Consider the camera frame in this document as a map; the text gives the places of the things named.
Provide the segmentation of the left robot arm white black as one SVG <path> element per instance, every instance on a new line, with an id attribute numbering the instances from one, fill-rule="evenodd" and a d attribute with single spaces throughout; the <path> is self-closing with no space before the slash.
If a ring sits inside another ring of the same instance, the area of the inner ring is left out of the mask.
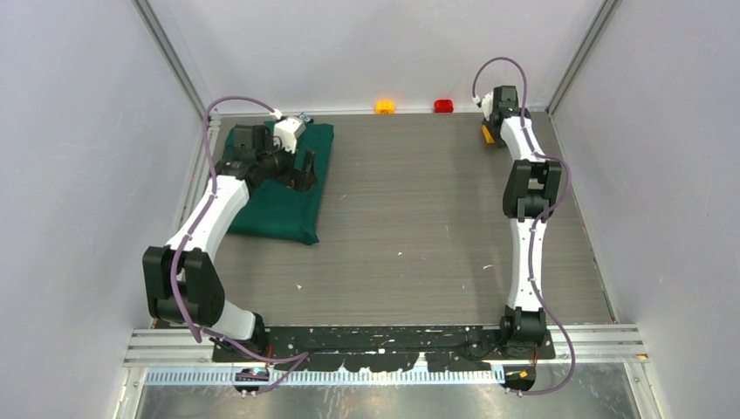
<path id="1" fill-rule="evenodd" d="M 237 125 L 208 187 L 186 223 L 163 246 L 143 255 L 147 308 L 168 323 L 206 327 L 234 338 L 234 349 L 258 361 L 268 347 L 262 317 L 226 299 L 213 260 L 237 214 L 253 193 L 282 187 L 305 195 L 319 183 L 316 153 L 303 148 L 304 121 Z"/>

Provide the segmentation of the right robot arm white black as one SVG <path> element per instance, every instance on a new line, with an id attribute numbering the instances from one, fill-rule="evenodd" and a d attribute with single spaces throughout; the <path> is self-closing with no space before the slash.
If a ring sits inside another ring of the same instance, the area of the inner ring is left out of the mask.
<path id="1" fill-rule="evenodd" d="M 547 221 L 557 201 L 562 165 L 546 158 L 517 88 L 498 86 L 483 97 L 483 133 L 510 152 L 512 166 L 504 187 L 502 210 L 512 235 L 510 293 L 500 319 L 497 347 L 505 357 L 520 358 L 542 347 L 548 336 L 541 271 Z"/>

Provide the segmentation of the green surgical cloth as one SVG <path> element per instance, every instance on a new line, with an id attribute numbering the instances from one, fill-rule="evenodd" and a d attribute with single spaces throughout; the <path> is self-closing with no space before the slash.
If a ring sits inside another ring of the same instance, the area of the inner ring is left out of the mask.
<path id="1" fill-rule="evenodd" d="M 301 244 L 319 242 L 317 224 L 326 177 L 330 166 L 334 126 L 309 124 L 298 138 L 295 154 L 314 150 L 318 183 L 305 193 L 275 182 L 272 154 L 281 151 L 267 143 L 274 124 L 237 125 L 231 128 L 223 157 L 216 167 L 221 174 L 244 175 L 249 201 L 239 210 L 228 232 L 241 236 L 288 240 Z"/>

